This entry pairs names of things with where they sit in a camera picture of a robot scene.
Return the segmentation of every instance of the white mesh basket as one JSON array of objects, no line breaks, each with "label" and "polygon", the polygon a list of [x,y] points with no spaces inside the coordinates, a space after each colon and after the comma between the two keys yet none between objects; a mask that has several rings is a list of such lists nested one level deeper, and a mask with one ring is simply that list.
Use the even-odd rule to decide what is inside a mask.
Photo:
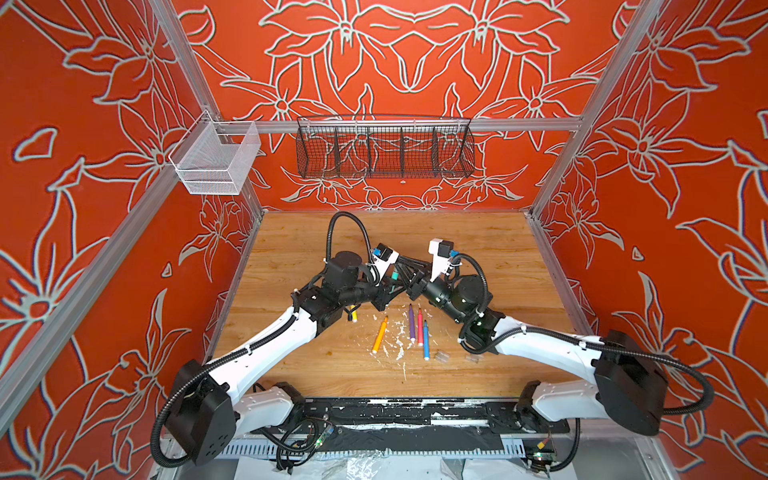
[{"label": "white mesh basket", "polygon": [[[190,129],[190,132],[200,129],[192,145],[184,151],[177,149],[170,156],[181,182],[191,194],[239,194],[259,153],[261,138],[256,124],[251,122],[242,142],[228,144],[222,143],[227,138],[216,132],[216,123],[204,112],[196,126]],[[193,137],[190,132],[186,139]]]}]

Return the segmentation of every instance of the red marker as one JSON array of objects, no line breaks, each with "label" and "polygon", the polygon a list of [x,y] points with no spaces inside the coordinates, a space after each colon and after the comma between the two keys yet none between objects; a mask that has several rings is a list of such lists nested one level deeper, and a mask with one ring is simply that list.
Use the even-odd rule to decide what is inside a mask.
[{"label": "red marker", "polygon": [[419,346],[424,345],[424,317],[422,316],[422,309],[419,307],[419,328],[417,329],[419,335]]}]

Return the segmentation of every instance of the red floral wallpaper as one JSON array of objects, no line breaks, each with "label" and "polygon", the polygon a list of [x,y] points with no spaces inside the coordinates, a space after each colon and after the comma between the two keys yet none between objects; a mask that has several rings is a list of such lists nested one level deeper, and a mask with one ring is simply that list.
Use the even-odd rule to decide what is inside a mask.
[{"label": "red floral wallpaper", "polygon": [[[224,117],[282,121],[370,112],[578,116],[637,3],[174,0]],[[291,136],[270,134],[251,180],[279,210],[519,209],[566,137],[482,134],[469,179],[403,184],[301,180]]]},{"label": "red floral wallpaper", "polygon": [[[0,374],[199,115],[145,0],[0,6]],[[255,217],[178,185],[0,439],[0,478],[146,478],[177,368],[202,359]]]},{"label": "red floral wallpaper", "polygon": [[[542,219],[595,329],[710,377],[706,412],[664,419],[682,478],[768,476],[767,26],[666,2]],[[669,404],[697,397],[668,373]]]}]

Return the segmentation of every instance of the scratched table surface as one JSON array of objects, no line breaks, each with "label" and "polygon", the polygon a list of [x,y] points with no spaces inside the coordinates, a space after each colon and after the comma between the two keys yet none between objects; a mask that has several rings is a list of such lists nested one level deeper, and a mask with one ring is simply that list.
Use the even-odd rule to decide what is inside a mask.
[{"label": "scratched table surface", "polygon": [[[373,247],[379,242],[413,258],[430,260],[432,238],[455,243],[482,266],[494,298],[491,308],[537,326],[573,332],[571,322],[538,252],[528,224],[519,213],[357,213]],[[222,356],[290,306],[290,292],[323,269],[330,213],[268,213],[237,290],[216,348]],[[351,250],[365,258],[359,228],[347,218],[336,222],[333,252]],[[462,268],[462,274],[472,268]],[[359,309],[357,323],[342,319],[312,342],[275,365],[260,383],[270,388],[289,382],[305,396],[518,396],[531,380],[562,382],[575,377],[515,356],[485,354],[475,363],[457,342],[459,325],[423,298],[429,323],[432,359],[409,340],[405,294],[385,312],[370,304]],[[378,355],[371,348],[384,319],[389,326]],[[435,361],[437,351],[447,363]]]}]

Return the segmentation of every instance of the orange marker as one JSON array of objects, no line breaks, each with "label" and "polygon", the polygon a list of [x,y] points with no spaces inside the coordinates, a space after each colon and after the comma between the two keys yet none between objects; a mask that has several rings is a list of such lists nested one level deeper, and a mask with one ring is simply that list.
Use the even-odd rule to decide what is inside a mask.
[{"label": "orange marker", "polygon": [[371,353],[377,353],[379,351],[379,347],[382,345],[382,340],[384,340],[384,332],[386,331],[386,323],[389,320],[388,316],[384,317],[384,321],[382,322],[382,326],[379,329],[379,336],[376,337],[376,341],[373,343],[373,348],[371,349]]},{"label": "orange marker", "polygon": [[424,317],[422,316],[422,307],[419,307],[419,328],[417,330],[417,335],[419,335],[419,346],[424,346]]}]

